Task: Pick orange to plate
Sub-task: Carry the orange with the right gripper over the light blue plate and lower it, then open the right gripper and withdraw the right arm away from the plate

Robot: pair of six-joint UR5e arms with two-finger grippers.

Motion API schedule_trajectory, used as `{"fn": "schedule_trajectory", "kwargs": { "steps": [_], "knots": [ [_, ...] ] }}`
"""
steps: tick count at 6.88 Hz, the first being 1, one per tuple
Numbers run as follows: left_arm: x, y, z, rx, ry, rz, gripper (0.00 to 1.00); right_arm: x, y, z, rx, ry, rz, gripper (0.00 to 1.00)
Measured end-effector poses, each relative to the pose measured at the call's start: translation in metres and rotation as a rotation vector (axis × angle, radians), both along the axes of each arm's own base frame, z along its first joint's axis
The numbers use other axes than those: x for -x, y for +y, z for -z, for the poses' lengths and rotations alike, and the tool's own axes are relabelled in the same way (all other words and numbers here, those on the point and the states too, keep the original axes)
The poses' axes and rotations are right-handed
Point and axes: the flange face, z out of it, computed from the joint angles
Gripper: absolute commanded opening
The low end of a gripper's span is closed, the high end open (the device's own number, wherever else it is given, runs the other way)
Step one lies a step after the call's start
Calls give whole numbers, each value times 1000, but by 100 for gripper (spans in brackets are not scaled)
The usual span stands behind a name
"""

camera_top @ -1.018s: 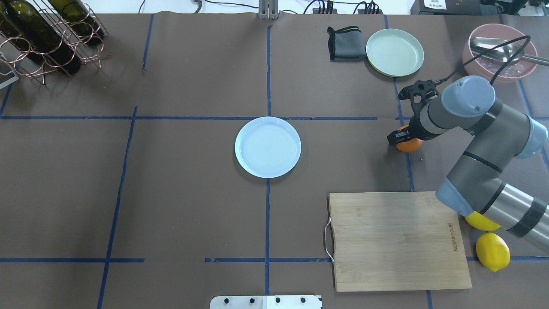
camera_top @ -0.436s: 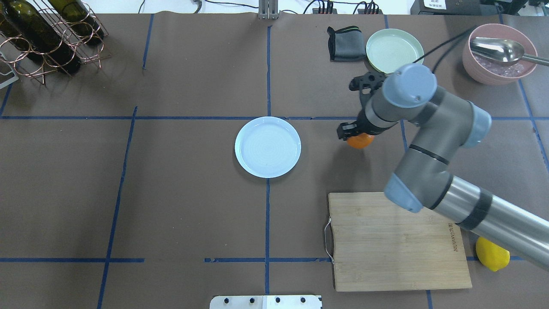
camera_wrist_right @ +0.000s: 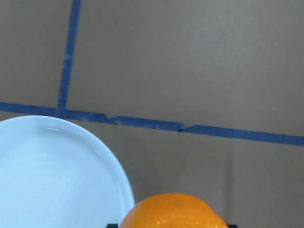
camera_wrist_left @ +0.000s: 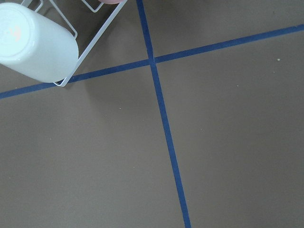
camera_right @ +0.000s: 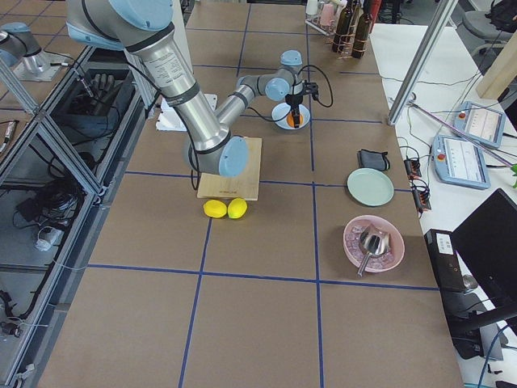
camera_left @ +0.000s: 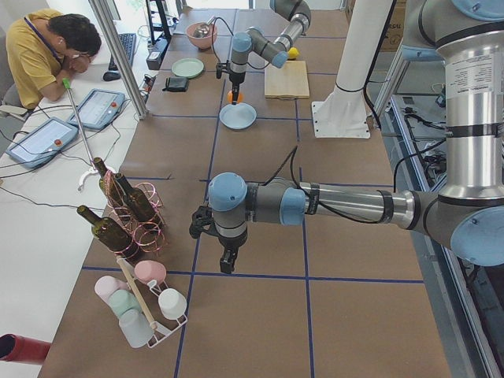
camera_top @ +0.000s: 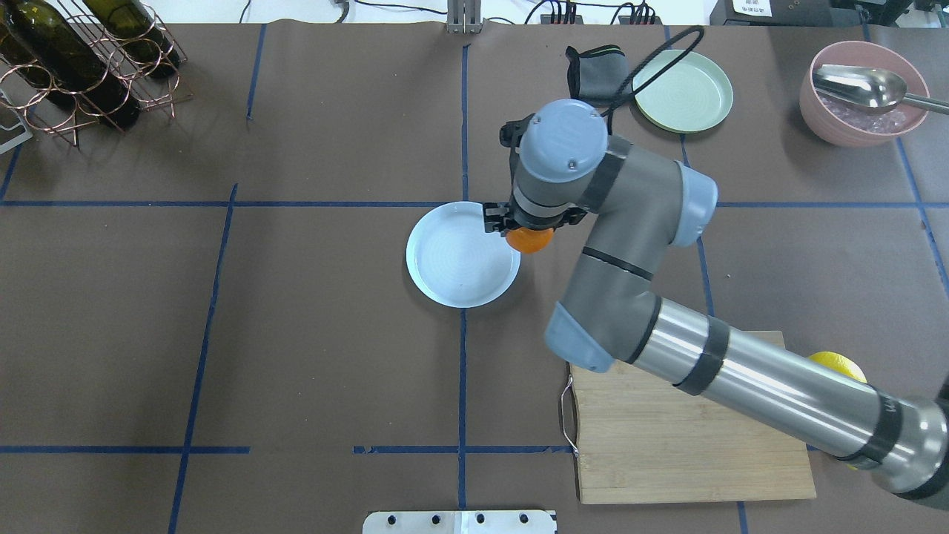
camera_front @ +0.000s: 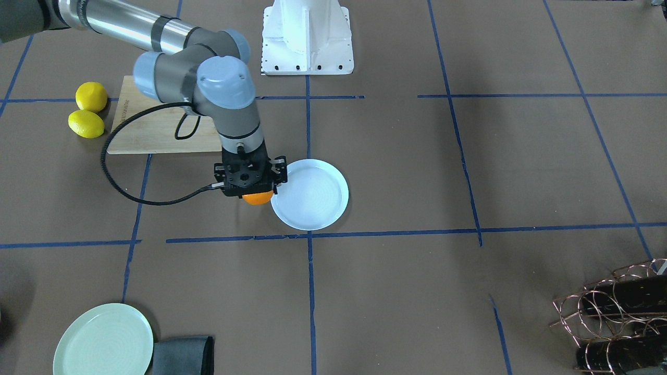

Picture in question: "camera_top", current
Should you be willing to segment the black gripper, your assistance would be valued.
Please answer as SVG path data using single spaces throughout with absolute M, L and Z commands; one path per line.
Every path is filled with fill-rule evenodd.
M 483 204 L 483 227 L 485 233 L 507 234 L 512 229 L 527 227 L 533 230 L 557 228 L 566 225 L 577 225 L 589 213 L 582 208 L 569 208 L 561 215 L 552 217 L 536 217 L 526 213 L 516 202 L 515 175 L 518 172 L 520 161 L 519 147 L 522 136 L 532 124 L 535 115 L 529 114 L 519 121 L 505 122 L 499 131 L 499 142 L 503 148 L 509 149 L 509 176 L 511 177 L 512 193 L 508 202 Z

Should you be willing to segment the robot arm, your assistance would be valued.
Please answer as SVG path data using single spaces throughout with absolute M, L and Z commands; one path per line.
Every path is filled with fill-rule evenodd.
M 947 508 L 947 401 L 899 398 L 702 314 L 653 288 L 667 251 L 692 245 L 718 202 L 714 179 L 608 132 L 600 112 L 556 100 L 499 129 L 507 202 L 488 233 L 594 224 L 556 301 L 546 345 L 604 373 L 624 363 L 867 472 L 881 489 Z

